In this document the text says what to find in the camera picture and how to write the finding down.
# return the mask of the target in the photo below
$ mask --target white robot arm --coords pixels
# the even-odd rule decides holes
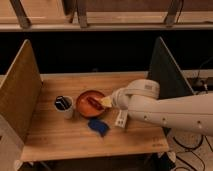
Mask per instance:
[[[140,121],[213,136],[213,93],[158,100],[159,90],[155,81],[135,80],[113,92],[112,104]]]

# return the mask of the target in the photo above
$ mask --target sausage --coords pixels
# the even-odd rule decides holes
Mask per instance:
[[[93,97],[87,97],[87,101],[91,106],[93,106],[97,110],[103,110],[103,106]]]

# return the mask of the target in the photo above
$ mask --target white object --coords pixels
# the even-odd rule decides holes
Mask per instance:
[[[111,98],[116,107],[128,109],[132,118],[213,136],[213,93],[164,100],[157,100],[158,94],[158,83],[136,80]]]
[[[115,121],[115,126],[125,128],[128,118],[128,110],[120,110]]]
[[[67,102],[71,104],[70,107],[65,110],[59,110],[58,108],[56,108],[56,110],[59,111],[61,114],[63,114],[65,119],[70,119],[72,118],[74,113],[73,99],[70,96],[64,96],[64,98],[66,98]]]

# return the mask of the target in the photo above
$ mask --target metal frame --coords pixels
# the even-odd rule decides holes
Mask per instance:
[[[19,25],[24,29],[29,28],[31,26],[31,22],[24,11],[21,1],[20,0],[10,0],[10,3],[16,13]]]
[[[168,13],[164,19],[164,24],[166,24],[167,27],[172,27],[175,23],[176,15],[180,4],[181,0],[172,0],[168,9]]]
[[[87,27],[87,11],[86,11],[86,0],[77,1],[77,14],[78,22],[81,28]]]
[[[74,13],[76,11],[76,0],[62,0],[65,15],[70,15],[69,22],[73,22]]]

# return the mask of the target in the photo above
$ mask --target food item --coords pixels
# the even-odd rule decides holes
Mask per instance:
[[[87,100],[88,100],[89,104],[92,105],[97,110],[104,109],[103,106],[97,100],[95,100],[93,97],[87,97]]]
[[[104,107],[112,107],[112,101],[111,101],[110,96],[106,96],[106,97],[103,97],[102,99],[100,99],[100,103]]]

